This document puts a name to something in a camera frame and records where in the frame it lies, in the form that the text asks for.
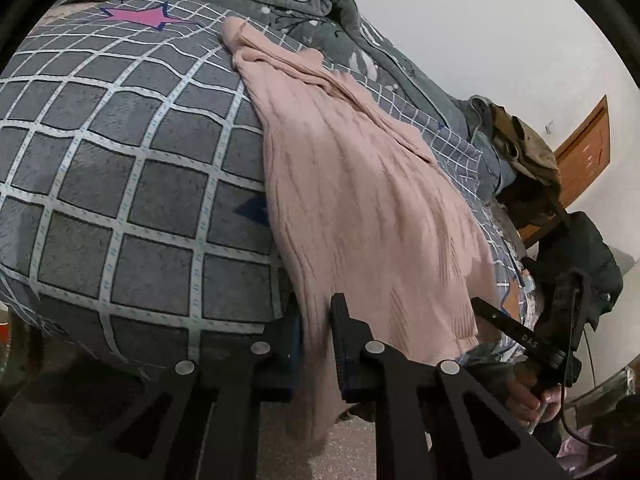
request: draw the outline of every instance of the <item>human hand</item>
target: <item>human hand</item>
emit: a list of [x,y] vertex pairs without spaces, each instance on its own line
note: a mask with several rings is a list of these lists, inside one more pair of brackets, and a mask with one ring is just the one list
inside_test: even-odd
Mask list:
[[516,363],[513,367],[516,378],[507,382],[509,397],[505,407],[511,412],[516,420],[523,426],[538,420],[536,413],[540,407],[540,399],[544,400],[548,406],[540,417],[540,422],[549,422],[560,411],[560,400],[562,389],[560,384],[546,389],[540,395],[540,399],[531,393],[531,388],[538,381],[538,366],[532,361]]

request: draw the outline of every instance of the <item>brown bag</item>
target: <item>brown bag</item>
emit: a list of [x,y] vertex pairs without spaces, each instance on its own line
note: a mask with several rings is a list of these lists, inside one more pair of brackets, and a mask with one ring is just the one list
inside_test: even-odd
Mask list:
[[517,229],[542,225],[556,212],[561,176],[551,148],[528,124],[492,105],[494,146],[518,172],[497,199]]

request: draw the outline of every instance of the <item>pink fabric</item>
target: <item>pink fabric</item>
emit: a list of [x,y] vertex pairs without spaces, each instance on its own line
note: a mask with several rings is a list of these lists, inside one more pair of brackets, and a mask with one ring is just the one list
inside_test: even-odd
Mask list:
[[351,75],[322,67],[317,50],[289,52],[240,18],[225,20],[223,36],[264,126],[271,229],[302,311],[305,365],[289,429],[318,439],[346,408],[331,295],[343,292],[376,339],[436,364],[478,343],[469,297],[498,304],[492,256],[416,128]]

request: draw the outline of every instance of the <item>gray checkered blanket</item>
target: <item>gray checkered blanket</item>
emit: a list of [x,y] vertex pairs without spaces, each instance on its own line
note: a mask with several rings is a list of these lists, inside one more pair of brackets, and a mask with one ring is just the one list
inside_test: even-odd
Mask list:
[[[262,127],[221,41],[233,14],[113,0],[34,29],[0,78],[0,298],[142,374],[256,339],[291,294],[265,213]],[[505,297],[517,273],[476,197],[478,150],[389,88],[325,64],[421,131],[476,215]],[[522,292],[521,306],[524,320]]]

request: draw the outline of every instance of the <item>wooden door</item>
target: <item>wooden door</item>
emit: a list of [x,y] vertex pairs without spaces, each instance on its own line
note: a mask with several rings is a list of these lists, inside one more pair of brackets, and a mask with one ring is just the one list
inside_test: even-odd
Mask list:
[[[610,161],[609,109],[604,96],[577,130],[555,151],[562,176],[560,203],[573,203],[607,167]],[[527,226],[518,232],[529,247],[558,224],[551,219],[539,228]]]

